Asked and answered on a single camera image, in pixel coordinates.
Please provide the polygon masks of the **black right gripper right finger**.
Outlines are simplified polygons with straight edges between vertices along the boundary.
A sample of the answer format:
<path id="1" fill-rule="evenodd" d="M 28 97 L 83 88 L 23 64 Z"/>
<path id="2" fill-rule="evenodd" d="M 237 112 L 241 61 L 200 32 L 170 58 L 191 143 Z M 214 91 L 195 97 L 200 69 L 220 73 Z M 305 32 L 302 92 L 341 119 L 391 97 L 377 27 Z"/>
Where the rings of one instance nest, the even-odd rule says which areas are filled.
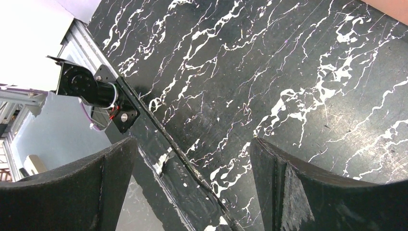
<path id="1" fill-rule="evenodd" d="M 405 231 L 408 183 L 342 177 L 261 138 L 250 160 L 266 231 Z"/>

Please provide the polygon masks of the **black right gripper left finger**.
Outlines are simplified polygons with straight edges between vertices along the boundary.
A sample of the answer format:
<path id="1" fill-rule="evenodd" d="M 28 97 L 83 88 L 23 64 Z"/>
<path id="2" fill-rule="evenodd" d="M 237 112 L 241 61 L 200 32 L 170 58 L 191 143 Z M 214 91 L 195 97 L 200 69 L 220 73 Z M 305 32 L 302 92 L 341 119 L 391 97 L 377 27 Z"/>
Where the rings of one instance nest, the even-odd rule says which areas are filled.
<path id="1" fill-rule="evenodd" d="M 114 231 L 134 162 L 128 137 L 64 166 L 0 184 L 3 231 Z"/>

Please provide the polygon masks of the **peach plastic desk organizer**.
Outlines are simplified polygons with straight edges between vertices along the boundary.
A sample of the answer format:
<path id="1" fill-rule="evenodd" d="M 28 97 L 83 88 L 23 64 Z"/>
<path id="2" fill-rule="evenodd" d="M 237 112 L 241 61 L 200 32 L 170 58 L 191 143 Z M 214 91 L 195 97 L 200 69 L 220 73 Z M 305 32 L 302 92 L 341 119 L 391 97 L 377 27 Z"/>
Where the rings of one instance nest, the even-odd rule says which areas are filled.
<path id="1" fill-rule="evenodd" d="M 386 15 L 408 25 L 408 0 L 362 0 Z"/>

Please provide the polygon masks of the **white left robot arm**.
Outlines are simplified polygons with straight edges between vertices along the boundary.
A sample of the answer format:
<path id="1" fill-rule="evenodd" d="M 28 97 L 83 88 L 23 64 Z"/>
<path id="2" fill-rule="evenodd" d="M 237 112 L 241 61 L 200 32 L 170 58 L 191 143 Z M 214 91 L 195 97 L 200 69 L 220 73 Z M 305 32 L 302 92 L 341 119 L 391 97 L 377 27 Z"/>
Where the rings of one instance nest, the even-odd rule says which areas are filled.
<path id="1" fill-rule="evenodd" d="M 119 98 L 115 84 L 97 81 L 87 68 L 69 60 L 47 56 L 61 67 L 57 89 L 53 93 L 79 97 L 90 106 L 112 108 Z"/>

